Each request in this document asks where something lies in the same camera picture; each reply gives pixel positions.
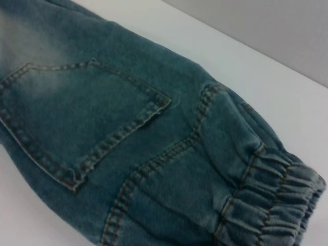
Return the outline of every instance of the double stitched seam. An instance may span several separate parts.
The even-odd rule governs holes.
[[[221,219],[221,224],[219,226],[219,228],[217,229],[217,232],[214,234],[214,246],[218,245],[218,241],[220,239],[220,236],[222,234],[223,228],[224,226],[227,224],[227,213],[230,210],[230,208],[232,207],[234,201],[236,200],[236,198],[238,197],[239,193],[245,189],[245,182],[246,179],[248,178],[249,174],[251,173],[251,171],[255,168],[254,166],[254,162],[256,160],[256,157],[258,155],[260,155],[264,150],[265,150],[265,145],[262,145],[259,150],[257,150],[251,157],[250,159],[250,164],[249,164],[249,168],[246,171],[246,173],[244,174],[243,178],[240,181],[240,185],[239,185],[239,189],[234,193],[232,199],[229,200],[229,204],[226,206],[225,210],[222,213],[222,219]]]
[[[212,98],[220,92],[219,87],[220,85],[213,85],[203,92],[197,109],[196,124],[190,136],[185,140],[175,144],[172,148],[168,149],[163,154],[155,157],[150,162],[141,166],[130,176],[128,180],[125,181],[106,220],[104,233],[101,239],[102,246],[114,245],[115,240],[118,238],[117,232],[120,227],[120,222],[127,209],[131,196],[134,190],[141,184],[141,182],[145,180],[151,173],[157,171],[165,164],[168,164],[169,162],[173,161],[180,154],[186,152],[191,147],[193,147],[198,141],[200,141],[200,134],[198,132],[199,128],[206,117],[207,110],[210,106]],[[116,217],[115,223],[112,222],[112,219],[114,217]],[[110,242],[107,242],[108,236],[111,236]]]
[[[156,101],[154,105],[149,105],[146,112],[143,112],[142,115],[139,115],[133,122],[130,124],[125,125],[120,130],[116,131],[114,134],[108,136],[105,140],[100,142],[96,147],[92,148],[91,153],[85,157],[85,159],[78,165],[79,170],[78,172],[74,172],[71,169],[67,169],[61,166],[59,163],[54,161],[42,148],[38,146],[36,141],[31,137],[30,134],[23,128],[22,124],[19,124],[19,129],[13,127],[12,121],[19,122],[15,117],[13,117],[13,113],[7,109],[3,103],[2,95],[5,90],[11,88],[11,86],[18,81],[21,77],[27,74],[30,70],[43,70],[43,71],[63,71],[69,69],[78,69],[78,68],[87,68],[88,66],[98,66],[100,68],[105,68],[110,72],[120,76],[121,78],[130,82],[133,86],[136,86],[138,89],[142,90],[143,93],[153,96],[154,92],[156,93]],[[6,123],[9,130],[15,135],[18,143],[24,147],[24,150],[27,154],[47,173],[53,176],[59,183],[63,184],[67,188],[76,191],[78,185],[83,182],[83,179],[87,176],[87,174],[93,170],[94,166],[99,163],[99,161],[106,156],[115,146],[117,146],[121,141],[123,141],[126,137],[128,137],[131,133],[136,131],[140,128],[145,122],[147,122],[153,115],[159,113],[159,111],[171,102],[171,100],[166,97],[165,95],[161,94],[160,92],[156,91],[155,89],[148,86],[144,81],[140,79],[136,79],[132,77],[129,73],[123,72],[121,70],[116,69],[115,67],[104,65],[98,62],[96,59],[92,58],[90,61],[84,63],[77,63],[77,64],[70,64],[70,65],[61,65],[61,66],[41,66],[41,65],[34,65],[31,63],[27,63],[18,69],[13,74],[6,77],[2,82],[0,82],[0,105],[3,107],[4,112],[0,110],[0,117],[3,119],[3,122]],[[22,141],[18,131],[22,131],[25,137],[28,139],[28,145]],[[48,161],[50,164],[55,165],[60,170],[63,170],[65,173],[65,178],[60,177],[55,171],[51,171],[49,169],[49,164],[44,163],[45,160],[42,158],[36,157],[32,151],[30,150],[29,145],[34,145],[37,147],[37,151],[42,153],[43,157]]]
[[[289,171],[289,168],[290,168],[290,167],[291,167],[291,166],[289,166],[289,167],[286,168],[286,170],[285,170],[285,172],[284,172],[284,174],[283,174],[282,180],[281,180],[281,182],[280,182],[280,186],[279,186],[279,188],[278,188],[278,190],[277,190],[276,196],[275,196],[274,199],[273,199],[272,206],[271,206],[271,208],[268,209],[268,214],[267,214],[266,219],[265,219],[265,221],[263,222],[263,225],[262,225],[262,227],[261,227],[261,229],[260,229],[260,234],[259,234],[258,237],[257,237],[257,244],[256,244],[257,246],[261,246],[261,241],[262,241],[262,238],[261,238],[261,237],[262,237],[262,235],[263,235],[264,228],[268,225],[268,222],[270,221],[272,208],[273,208],[273,207],[278,203],[278,201],[279,201],[278,196],[279,196],[279,194],[281,193],[281,191],[282,191],[282,187],[283,187],[283,185],[284,185],[285,182],[286,182],[286,178],[287,178],[288,171]]]

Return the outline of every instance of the denim jeans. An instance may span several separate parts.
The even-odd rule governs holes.
[[[97,245],[298,246],[324,180],[198,64],[69,0],[0,1],[0,142]]]

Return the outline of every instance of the blue denim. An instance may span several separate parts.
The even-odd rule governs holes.
[[[324,180],[198,64],[69,0],[0,1],[0,142],[96,245],[298,246]]]

